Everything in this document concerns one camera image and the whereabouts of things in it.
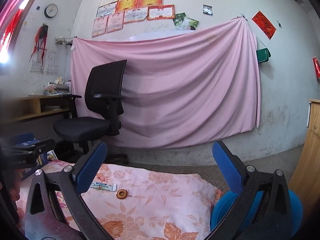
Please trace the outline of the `person's left hand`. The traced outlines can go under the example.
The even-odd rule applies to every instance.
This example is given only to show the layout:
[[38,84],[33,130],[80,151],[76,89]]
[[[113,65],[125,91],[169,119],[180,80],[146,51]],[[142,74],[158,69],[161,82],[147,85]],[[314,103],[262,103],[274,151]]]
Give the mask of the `person's left hand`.
[[20,173],[23,171],[24,169],[19,169],[15,171],[14,185],[9,190],[11,200],[14,202],[20,199],[20,185],[21,185]]

